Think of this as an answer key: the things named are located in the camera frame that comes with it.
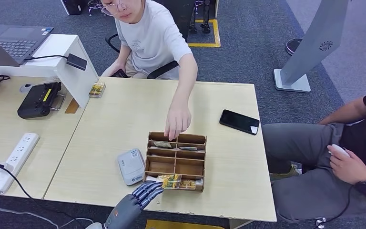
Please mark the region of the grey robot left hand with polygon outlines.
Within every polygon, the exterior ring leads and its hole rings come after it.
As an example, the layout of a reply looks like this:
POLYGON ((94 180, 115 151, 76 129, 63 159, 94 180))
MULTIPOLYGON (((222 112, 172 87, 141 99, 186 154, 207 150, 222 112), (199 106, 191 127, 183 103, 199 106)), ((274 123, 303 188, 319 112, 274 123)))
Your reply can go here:
POLYGON ((161 182, 144 182, 132 193, 122 198, 113 208, 106 221, 104 229, 128 229, 141 212, 159 194, 163 193, 161 182))

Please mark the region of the person's right hand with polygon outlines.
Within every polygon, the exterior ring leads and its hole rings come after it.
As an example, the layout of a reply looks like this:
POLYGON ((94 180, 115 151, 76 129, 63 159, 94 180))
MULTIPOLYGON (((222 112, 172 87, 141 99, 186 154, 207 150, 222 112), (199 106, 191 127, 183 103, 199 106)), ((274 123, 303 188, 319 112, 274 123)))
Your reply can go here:
POLYGON ((101 77, 111 77, 114 75, 118 70, 125 71, 125 64, 116 60, 112 63, 101 75, 101 77))

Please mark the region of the person's left hand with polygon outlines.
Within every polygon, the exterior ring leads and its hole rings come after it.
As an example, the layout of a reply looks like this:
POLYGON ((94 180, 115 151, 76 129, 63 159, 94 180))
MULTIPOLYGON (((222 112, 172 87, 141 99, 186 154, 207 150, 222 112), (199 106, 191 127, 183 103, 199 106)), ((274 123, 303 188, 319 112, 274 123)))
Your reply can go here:
POLYGON ((352 151, 345 149, 349 154, 346 156, 333 146, 327 148, 332 153, 330 167, 336 177, 351 185, 366 181, 366 165, 352 151))
POLYGON ((169 140, 177 138, 190 126, 191 119, 192 115, 187 104, 172 104, 168 111, 164 136, 169 140))

